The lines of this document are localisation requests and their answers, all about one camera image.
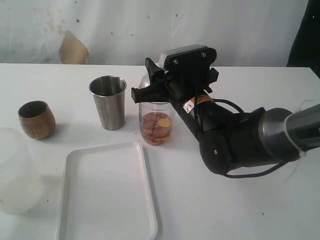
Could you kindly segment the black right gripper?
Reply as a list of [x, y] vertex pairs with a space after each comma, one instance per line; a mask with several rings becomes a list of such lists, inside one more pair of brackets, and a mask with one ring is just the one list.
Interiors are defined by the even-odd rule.
[[209, 64], [163, 64], [157, 66], [149, 57], [145, 59], [150, 85], [131, 88], [135, 103], [181, 103], [196, 93], [213, 90], [210, 84], [218, 80], [219, 72]]

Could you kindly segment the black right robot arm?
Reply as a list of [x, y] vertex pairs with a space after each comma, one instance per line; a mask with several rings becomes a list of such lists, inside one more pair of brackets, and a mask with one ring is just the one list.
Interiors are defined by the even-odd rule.
[[284, 108], [260, 107], [245, 112], [224, 99], [210, 97], [210, 84], [218, 72], [206, 62], [188, 62], [167, 69], [145, 60], [150, 84], [133, 88], [135, 103], [170, 103], [199, 144], [207, 168], [230, 178], [231, 171], [242, 167], [269, 166], [254, 173], [265, 176], [289, 162], [303, 158], [320, 146], [320, 107], [291, 112]]

